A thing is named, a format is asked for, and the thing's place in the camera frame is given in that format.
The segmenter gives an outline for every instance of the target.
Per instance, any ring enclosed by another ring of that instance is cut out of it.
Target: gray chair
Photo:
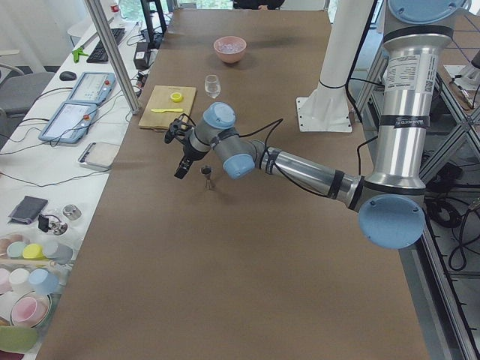
[[[2,56],[18,53],[19,50],[0,51],[0,59]],[[12,70],[18,74],[0,84],[0,134],[3,135],[0,136],[1,149],[55,74],[25,74],[18,67],[1,62],[0,68]]]

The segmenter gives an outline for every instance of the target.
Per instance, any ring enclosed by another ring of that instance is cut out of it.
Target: wooden cutting board
[[[183,100],[174,103],[170,99],[173,92],[181,92]],[[138,126],[142,129],[167,130],[170,123],[180,116],[179,112],[164,112],[163,114],[152,112],[152,109],[172,109],[182,108],[183,112],[190,115],[192,106],[194,105],[195,94],[197,88],[187,86],[169,86],[156,85],[148,100],[145,112],[140,119]]]

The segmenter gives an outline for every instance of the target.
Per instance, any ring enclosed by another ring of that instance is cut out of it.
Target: computer mouse
[[[64,71],[60,74],[61,81],[73,81],[77,79],[77,75],[73,71]]]

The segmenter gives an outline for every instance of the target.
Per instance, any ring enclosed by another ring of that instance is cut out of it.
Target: person
[[[233,0],[235,9],[274,10],[279,8],[285,0]]]

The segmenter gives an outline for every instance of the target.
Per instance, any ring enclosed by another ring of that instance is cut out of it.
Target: green clamp
[[[83,52],[83,47],[79,47],[78,49],[75,49],[74,51],[72,51],[72,54],[73,54],[73,62],[74,63],[77,63],[79,60],[80,60],[80,56],[89,56],[89,54],[85,54]]]

